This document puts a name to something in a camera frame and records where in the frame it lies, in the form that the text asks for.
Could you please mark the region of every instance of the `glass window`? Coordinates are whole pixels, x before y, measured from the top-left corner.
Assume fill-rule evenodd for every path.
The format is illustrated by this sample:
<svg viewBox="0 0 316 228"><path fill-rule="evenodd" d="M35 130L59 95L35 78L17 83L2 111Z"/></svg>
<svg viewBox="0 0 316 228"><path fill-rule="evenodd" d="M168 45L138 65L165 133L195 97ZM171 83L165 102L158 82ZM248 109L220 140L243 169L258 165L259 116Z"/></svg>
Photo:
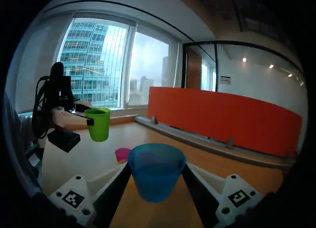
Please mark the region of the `glass window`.
<svg viewBox="0 0 316 228"><path fill-rule="evenodd" d="M164 42L153 36L155 38L150 33L135 33L130 63L129 106L147 105L151 86L173 86L178 43Z"/></svg>
<svg viewBox="0 0 316 228"><path fill-rule="evenodd" d="M129 28L126 24L101 19L74 20L58 61L64 63L64 74L71 76L76 97L93 101L93 106L120 107L118 95L122 81L119 77Z"/></svg>

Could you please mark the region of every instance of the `orange panel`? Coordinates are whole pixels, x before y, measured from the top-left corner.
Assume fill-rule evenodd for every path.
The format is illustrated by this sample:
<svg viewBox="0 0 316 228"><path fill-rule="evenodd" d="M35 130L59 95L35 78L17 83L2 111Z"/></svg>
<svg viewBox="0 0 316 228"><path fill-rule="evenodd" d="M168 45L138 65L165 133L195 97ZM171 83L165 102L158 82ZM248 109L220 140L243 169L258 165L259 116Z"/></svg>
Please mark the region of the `orange panel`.
<svg viewBox="0 0 316 228"><path fill-rule="evenodd" d="M233 94L151 87L148 117L222 142L268 154L294 156L302 118L277 105Z"/></svg>

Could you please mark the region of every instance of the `table surface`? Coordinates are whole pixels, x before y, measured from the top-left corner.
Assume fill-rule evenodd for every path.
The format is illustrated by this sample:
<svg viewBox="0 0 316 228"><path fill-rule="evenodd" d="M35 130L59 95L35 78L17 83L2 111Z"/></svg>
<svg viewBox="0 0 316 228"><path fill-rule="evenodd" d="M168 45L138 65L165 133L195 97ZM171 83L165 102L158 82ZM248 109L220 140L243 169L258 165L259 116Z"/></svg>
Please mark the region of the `table surface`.
<svg viewBox="0 0 316 228"><path fill-rule="evenodd" d="M93 142L88 130L78 130L81 141L66 153L49 141L45 145L41 186L50 195L76 174L86 179L103 174L117 166L115 150L134 148L146 143L163 143L174 146L186 156L188 162L226 178L238 174L258 192L276 192L283 181L278 169L254 166L186 145L138 123L122 123L110 126L109 138L104 142ZM182 176L171 196L161 203L143 200L130 178L123 193L111 227L203 227L199 215Z"/></svg>
<svg viewBox="0 0 316 228"><path fill-rule="evenodd" d="M159 203L141 198L131 176L109 227L202 228L203 224L182 175L170 196Z"/></svg>

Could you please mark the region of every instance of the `person's arm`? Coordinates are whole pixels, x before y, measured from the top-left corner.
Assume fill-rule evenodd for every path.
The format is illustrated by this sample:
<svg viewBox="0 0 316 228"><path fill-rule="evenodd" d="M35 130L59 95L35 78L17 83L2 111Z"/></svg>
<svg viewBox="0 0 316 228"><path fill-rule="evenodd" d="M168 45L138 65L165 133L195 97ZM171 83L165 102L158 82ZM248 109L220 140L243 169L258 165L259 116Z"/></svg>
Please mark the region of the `person's arm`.
<svg viewBox="0 0 316 228"><path fill-rule="evenodd" d="M16 139L19 138L20 146L23 146L24 150L26 150L32 144L32 141L37 140L32 130L32 118L18 116L6 93L3 97L3 110L3 120L6 120L8 125L11 125L12 135L15 135Z"/></svg>

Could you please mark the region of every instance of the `person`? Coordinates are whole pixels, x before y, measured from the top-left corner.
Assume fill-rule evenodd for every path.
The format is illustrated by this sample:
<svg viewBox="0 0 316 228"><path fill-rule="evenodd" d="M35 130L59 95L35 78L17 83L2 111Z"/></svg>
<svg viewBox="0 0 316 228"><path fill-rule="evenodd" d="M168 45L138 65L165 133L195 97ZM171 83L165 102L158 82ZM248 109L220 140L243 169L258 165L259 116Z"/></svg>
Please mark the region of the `person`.
<svg viewBox="0 0 316 228"><path fill-rule="evenodd" d="M9 97L4 93L2 100L2 123L6 146L9 149L11 161L15 161L16 157L21 170L30 178L30 182L38 185L34 176L33 170L26 158L26 151L32 142L37 140L32 130L32 118L19 116L16 110L12 107Z"/></svg>

